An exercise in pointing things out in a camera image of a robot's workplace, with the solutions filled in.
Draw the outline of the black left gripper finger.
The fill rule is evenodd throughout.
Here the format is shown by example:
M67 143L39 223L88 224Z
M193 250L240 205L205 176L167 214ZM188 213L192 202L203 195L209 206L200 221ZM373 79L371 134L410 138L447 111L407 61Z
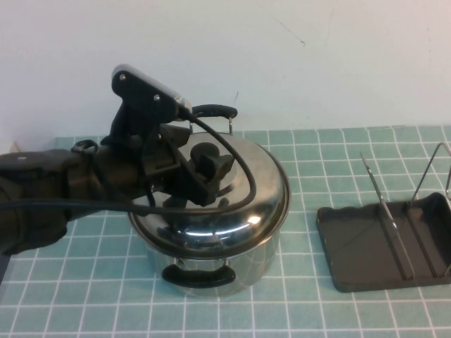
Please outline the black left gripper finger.
M192 157L195 172L207 182L221 181L233 166L231 155L209 156L200 154Z
M171 185L171 196L191 201L200 206L206 206L214 200L215 188L213 187L213 182L207 182L195 172L192 157L200 154L218 157L219 149L216 145L194 145L191 148L189 159L180 150L177 150L180 167L177 169L175 179Z

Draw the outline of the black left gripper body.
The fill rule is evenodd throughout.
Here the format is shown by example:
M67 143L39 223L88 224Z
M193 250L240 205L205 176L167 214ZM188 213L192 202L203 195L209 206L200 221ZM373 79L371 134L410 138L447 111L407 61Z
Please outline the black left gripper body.
M164 189L191 176L187 160L179 148L185 146L191 132L186 127L154 124L143 136L142 187L152 185Z

